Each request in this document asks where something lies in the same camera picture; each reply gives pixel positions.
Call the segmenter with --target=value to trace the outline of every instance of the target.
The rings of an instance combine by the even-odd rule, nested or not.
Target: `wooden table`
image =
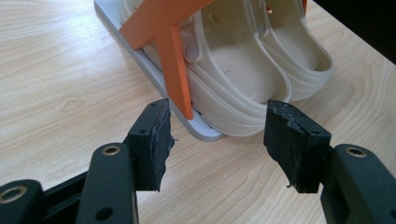
[[[335,66],[315,96],[293,104],[333,134],[371,149],[396,175],[396,68],[309,1],[309,28]],[[160,99],[84,1],[0,2],[0,185],[44,189],[88,169]],[[172,117],[177,143],[160,193],[139,192],[142,223],[323,223],[319,195],[287,189],[262,133],[200,142]]]

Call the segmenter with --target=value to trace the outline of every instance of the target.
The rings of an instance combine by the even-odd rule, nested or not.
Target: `shoe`
[[[301,0],[251,1],[250,17],[259,39],[287,72],[291,100],[302,100],[319,91],[333,73],[332,59],[306,26]]]
[[[138,6],[131,2],[124,12]],[[290,98],[287,75],[260,42],[246,2],[217,0],[180,24],[192,107],[233,136],[263,130],[268,100]],[[143,50],[161,68],[155,43]]]

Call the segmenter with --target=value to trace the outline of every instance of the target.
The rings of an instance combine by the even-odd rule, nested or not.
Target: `orange plastic frame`
[[[192,108],[178,25],[214,1],[145,0],[120,28],[132,49],[156,41],[166,91],[186,119],[192,119]]]

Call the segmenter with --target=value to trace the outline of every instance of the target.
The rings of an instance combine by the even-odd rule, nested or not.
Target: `gray base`
[[[169,98],[165,82],[163,80],[163,73],[158,67],[146,56],[143,50],[133,50],[122,37],[119,32],[121,28],[120,20],[120,0],[94,0],[95,9],[99,15],[105,20],[105,22],[110,26],[112,32],[119,39],[121,44],[127,49],[131,54],[146,76],[149,78],[151,83],[160,93],[163,98]],[[201,141],[214,142],[218,140],[222,134],[211,128],[206,122],[201,118],[198,111],[192,110],[193,119],[186,119],[177,106],[169,98],[170,108],[175,112],[178,119],[184,124],[189,133]]]

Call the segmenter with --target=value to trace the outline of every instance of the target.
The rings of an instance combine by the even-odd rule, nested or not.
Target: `wood surface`
[[[307,22],[335,73],[293,104],[332,146],[366,147],[396,175],[395,65],[312,1]],[[31,178],[44,189],[86,171],[161,98],[92,0],[0,1],[0,92],[0,185]],[[286,188],[262,133],[205,143],[172,116],[172,134],[161,192],[138,192],[141,223],[325,223],[318,194]]]

